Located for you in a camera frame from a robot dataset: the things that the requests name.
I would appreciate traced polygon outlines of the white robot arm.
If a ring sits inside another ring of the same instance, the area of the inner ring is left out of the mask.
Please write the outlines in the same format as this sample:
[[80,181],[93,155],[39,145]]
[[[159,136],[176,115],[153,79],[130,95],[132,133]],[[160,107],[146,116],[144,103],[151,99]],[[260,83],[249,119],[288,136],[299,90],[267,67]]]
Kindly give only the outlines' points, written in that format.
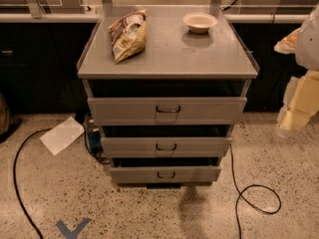
[[296,63],[307,70],[301,78],[292,77],[286,86],[276,133],[287,138],[303,129],[319,112],[319,7],[300,28],[279,41],[274,50],[294,54]]

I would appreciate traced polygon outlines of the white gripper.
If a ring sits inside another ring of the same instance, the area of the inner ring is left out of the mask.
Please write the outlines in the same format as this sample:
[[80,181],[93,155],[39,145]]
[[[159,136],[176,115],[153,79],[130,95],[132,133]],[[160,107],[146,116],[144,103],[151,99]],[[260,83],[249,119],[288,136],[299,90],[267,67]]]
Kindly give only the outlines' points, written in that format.
[[[274,46],[281,54],[294,54],[300,29],[292,31]],[[302,130],[319,112],[319,72],[308,71],[303,77],[292,77],[287,84],[283,108],[277,118],[276,133],[291,137]]]

